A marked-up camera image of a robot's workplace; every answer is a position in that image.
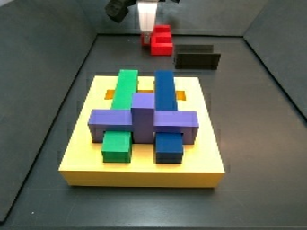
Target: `yellow base platform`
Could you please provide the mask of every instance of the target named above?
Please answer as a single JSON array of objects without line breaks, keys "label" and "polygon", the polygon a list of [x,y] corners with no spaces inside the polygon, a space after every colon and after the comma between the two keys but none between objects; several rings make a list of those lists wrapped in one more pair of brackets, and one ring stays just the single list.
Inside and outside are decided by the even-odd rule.
[{"label": "yellow base platform", "polygon": [[[155,164],[154,145],[134,144],[130,164],[105,163],[101,144],[91,142],[89,117],[93,109],[110,109],[107,92],[115,89],[117,76],[97,76],[59,168],[70,185],[117,187],[199,187],[214,188],[225,174],[207,105],[197,77],[177,77],[179,111],[197,111],[199,130],[194,145],[185,146],[182,164]],[[154,77],[139,77],[139,91],[154,90]]]}]

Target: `table surface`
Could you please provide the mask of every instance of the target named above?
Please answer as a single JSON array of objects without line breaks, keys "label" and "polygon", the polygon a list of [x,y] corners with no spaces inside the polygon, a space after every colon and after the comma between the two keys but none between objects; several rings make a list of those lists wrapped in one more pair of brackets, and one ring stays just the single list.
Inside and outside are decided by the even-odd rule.
[{"label": "table surface", "polygon": [[[0,227],[307,226],[302,115],[243,39],[175,36],[174,42],[214,44],[219,69],[175,70],[173,57],[153,57],[138,36],[98,37]],[[58,168],[94,75],[121,69],[199,77],[227,171],[214,190],[67,186]]]}]

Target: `purple crossbar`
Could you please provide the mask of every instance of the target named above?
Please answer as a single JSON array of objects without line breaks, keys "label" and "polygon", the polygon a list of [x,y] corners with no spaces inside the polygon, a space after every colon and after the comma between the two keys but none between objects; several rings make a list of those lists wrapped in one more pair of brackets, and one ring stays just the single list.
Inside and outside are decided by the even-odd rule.
[{"label": "purple crossbar", "polygon": [[195,111],[155,111],[155,132],[183,133],[183,144],[195,143],[199,124]]},{"label": "purple crossbar", "polygon": [[130,110],[93,110],[89,119],[93,142],[102,143],[105,131],[131,131],[133,116]]},{"label": "purple crossbar", "polygon": [[134,142],[154,144],[155,93],[134,93],[131,112]]}]

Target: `green block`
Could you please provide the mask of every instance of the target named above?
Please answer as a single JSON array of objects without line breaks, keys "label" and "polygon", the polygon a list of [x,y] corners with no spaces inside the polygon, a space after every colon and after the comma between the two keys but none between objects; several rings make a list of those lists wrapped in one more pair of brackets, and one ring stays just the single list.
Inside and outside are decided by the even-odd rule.
[{"label": "green block", "polygon": [[113,97],[113,109],[130,110],[133,95],[138,88],[138,70],[121,70],[115,93]]},{"label": "green block", "polygon": [[107,131],[103,137],[103,162],[130,163],[133,150],[133,133]]}]

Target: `toy block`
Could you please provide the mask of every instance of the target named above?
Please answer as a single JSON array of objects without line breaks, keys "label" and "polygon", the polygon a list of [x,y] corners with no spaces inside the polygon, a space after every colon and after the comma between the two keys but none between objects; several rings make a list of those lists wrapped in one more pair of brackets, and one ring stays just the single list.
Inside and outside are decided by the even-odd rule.
[{"label": "toy block", "polygon": [[155,25],[154,34],[162,33],[162,32],[171,33],[171,26],[170,25]]},{"label": "toy block", "polygon": [[177,111],[174,72],[161,70],[155,72],[155,104],[157,111]]},{"label": "toy block", "polygon": [[130,110],[133,103],[133,93],[138,88],[138,71],[121,70],[115,94],[113,98],[113,109]]},{"label": "toy block", "polygon": [[[133,94],[138,88],[138,71],[121,70],[115,94],[113,98],[114,110],[130,110]],[[106,131],[102,144],[103,162],[130,162],[133,133],[127,131]]]},{"label": "toy block", "polygon": [[130,163],[133,150],[131,132],[109,131],[105,133],[102,154],[105,163]]},{"label": "toy block", "polygon": [[154,33],[151,35],[151,55],[171,56],[173,55],[173,41],[169,32]]},{"label": "toy block", "polygon": [[130,110],[93,110],[89,119],[93,142],[102,143],[106,131],[134,131]]},{"label": "toy block", "polygon": [[185,145],[195,144],[198,129],[195,111],[155,111],[155,132],[182,133]]},{"label": "toy block", "polygon": [[134,142],[154,144],[155,93],[134,93]]},{"label": "toy block", "polygon": [[177,45],[174,51],[175,68],[218,69],[221,54],[213,45]]},{"label": "toy block", "polygon": [[[139,89],[153,90],[154,80],[154,76],[141,76]],[[91,142],[89,117],[93,109],[111,108],[111,101],[105,100],[105,95],[109,89],[115,88],[117,81],[118,76],[98,75],[94,78],[59,167],[67,184],[109,187],[218,187],[225,167],[198,77],[175,77],[177,89],[185,91],[187,99],[178,102],[179,110],[197,111],[199,122],[195,144],[183,146],[183,162],[157,164],[154,145],[139,144],[134,144],[130,164],[103,162],[102,144]]]},{"label": "toy block", "polygon": [[183,160],[183,135],[181,133],[157,133],[155,159]]}]

